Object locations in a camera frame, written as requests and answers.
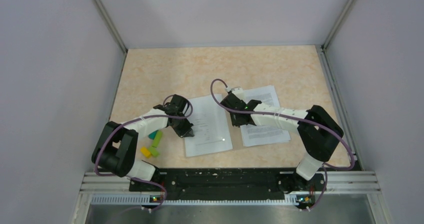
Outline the printed text paper sheet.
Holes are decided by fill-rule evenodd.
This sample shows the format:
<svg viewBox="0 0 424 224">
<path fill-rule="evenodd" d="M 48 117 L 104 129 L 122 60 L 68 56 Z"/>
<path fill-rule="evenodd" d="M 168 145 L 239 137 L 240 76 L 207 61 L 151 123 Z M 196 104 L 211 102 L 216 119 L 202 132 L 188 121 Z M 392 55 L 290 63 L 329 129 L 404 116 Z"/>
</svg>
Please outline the printed text paper sheet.
<svg viewBox="0 0 424 224">
<path fill-rule="evenodd" d="M 244 90 L 245 102 L 260 100 L 265 104 L 280 107 L 275 87 L 268 85 L 256 89 Z M 244 147 L 266 144 L 286 143 L 291 141 L 288 131 L 272 126 L 244 125 L 240 127 Z"/>
</svg>

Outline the beige file folder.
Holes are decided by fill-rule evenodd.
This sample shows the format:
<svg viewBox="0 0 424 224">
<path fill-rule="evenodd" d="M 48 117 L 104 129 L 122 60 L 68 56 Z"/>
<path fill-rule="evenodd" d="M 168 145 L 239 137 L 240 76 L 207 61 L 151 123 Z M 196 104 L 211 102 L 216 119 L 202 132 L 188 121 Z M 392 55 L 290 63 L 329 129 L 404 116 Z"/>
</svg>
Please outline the beige file folder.
<svg viewBox="0 0 424 224">
<path fill-rule="evenodd" d="M 242 140 L 242 134 L 241 134 L 241 128 L 238 127 L 233 127 L 231 125 L 231 121 L 229 116 L 226 116 L 227 118 L 227 122 L 229 125 L 229 131 L 230 131 L 230 135 L 231 135 L 231 141 L 233 144 L 233 149 L 232 150 L 239 150 L 239 149 L 243 149 L 246 148 L 243 146 L 243 140 Z"/>
</svg>

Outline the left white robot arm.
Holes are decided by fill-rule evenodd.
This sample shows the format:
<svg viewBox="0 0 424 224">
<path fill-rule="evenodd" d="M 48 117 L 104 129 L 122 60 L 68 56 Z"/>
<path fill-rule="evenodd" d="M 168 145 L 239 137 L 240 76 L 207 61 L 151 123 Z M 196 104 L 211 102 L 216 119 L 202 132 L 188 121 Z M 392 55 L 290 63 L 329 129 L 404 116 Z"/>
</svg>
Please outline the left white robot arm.
<svg viewBox="0 0 424 224">
<path fill-rule="evenodd" d="M 91 156 L 94 172 L 98 176 L 115 175 L 141 180 L 147 190 L 157 189 L 161 182 L 159 169 L 136 159 L 138 140 L 167 127 L 171 127 L 180 138 L 193 137 L 193 124 L 188 120 L 191 113 L 185 113 L 186 109 L 193 110 L 191 102 L 174 94 L 169 102 L 158 104 L 133 120 L 108 122 Z"/>
</svg>

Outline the form paper sheet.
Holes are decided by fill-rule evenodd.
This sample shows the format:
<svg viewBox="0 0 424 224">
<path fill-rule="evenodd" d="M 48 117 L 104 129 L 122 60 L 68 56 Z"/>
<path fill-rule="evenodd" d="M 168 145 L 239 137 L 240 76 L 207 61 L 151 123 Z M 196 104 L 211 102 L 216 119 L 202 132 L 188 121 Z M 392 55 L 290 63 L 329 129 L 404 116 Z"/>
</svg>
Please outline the form paper sheet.
<svg viewBox="0 0 424 224">
<path fill-rule="evenodd" d="M 233 149 L 225 110 L 211 95 L 192 98 L 194 137 L 184 138 L 186 157 L 219 153 Z"/>
</svg>

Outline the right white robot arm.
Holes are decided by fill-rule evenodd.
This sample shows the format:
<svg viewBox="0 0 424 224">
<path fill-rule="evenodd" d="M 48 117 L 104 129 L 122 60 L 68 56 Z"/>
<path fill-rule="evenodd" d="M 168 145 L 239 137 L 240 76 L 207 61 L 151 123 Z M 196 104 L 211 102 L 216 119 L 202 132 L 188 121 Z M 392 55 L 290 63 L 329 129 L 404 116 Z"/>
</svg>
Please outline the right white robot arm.
<svg viewBox="0 0 424 224">
<path fill-rule="evenodd" d="M 233 91 L 228 92 L 219 105 L 230 113 L 232 126 L 270 126 L 301 138 L 306 153 L 293 176 L 293 183 L 300 190 L 313 184 L 313 176 L 329 161 L 344 136 L 341 127 L 319 105 L 307 110 L 287 109 L 260 100 L 245 102 Z"/>
</svg>

